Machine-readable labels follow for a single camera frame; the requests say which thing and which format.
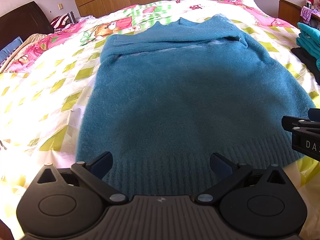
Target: bed sheet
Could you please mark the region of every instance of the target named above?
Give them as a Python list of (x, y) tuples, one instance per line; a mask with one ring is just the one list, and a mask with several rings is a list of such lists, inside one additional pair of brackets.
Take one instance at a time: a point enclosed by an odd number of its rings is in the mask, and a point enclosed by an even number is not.
[[(253, 0), (159, 1), (84, 21), (68, 40), (34, 59), (29, 73), (0, 74), (0, 219), (15, 239), (23, 236), (15, 216), (17, 203), (41, 166), (51, 162), (64, 168), (74, 163), (81, 119), (109, 35), (137, 34), (157, 21), (169, 24), (180, 17), (201, 23), (219, 13), (261, 43), (320, 108), (314, 76), (290, 53), (300, 31), (264, 14)], [(319, 163), (305, 157), (285, 171), (309, 209), (301, 236), (320, 237)]]

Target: dark wooden headboard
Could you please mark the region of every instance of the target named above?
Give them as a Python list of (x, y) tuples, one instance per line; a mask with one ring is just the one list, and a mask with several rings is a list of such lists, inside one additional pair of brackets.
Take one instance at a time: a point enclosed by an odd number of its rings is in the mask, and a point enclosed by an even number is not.
[(32, 1), (0, 17), (0, 50), (18, 36), (25, 41), (34, 33), (49, 34), (54, 30), (43, 11)]

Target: ribbed hem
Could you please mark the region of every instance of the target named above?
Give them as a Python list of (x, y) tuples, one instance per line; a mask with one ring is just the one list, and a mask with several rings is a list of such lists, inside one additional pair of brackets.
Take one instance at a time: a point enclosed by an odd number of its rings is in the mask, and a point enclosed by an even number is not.
[[(248, 139), (238, 145), (213, 149), (233, 161), (265, 169), (271, 163), (282, 167), (303, 157), (291, 149), (291, 133), (273, 132), (263, 139)], [(114, 156), (114, 164), (103, 179), (129, 197), (133, 195), (197, 195), (218, 182), (210, 169), (210, 154), (174, 153), (161, 158), (126, 159)]]

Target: white logo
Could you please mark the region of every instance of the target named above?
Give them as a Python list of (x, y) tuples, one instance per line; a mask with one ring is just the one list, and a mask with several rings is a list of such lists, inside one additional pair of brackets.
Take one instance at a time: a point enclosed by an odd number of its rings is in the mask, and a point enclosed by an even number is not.
[(162, 203), (162, 202), (166, 201), (166, 199), (164, 197), (161, 197), (161, 198), (158, 198), (157, 201)]

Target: blue sweater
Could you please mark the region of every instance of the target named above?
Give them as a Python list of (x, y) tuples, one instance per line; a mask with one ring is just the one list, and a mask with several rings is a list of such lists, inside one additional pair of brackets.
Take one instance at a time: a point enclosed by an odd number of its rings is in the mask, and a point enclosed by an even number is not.
[(76, 158), (110, 151), (104, 180), (129, 196), (195, 195), (217, 182), (213, 152), (255, 168), (302, 157), (281, 118), (310, 107), (294, 77), (224, 16), (156, 23), (108, 38)]

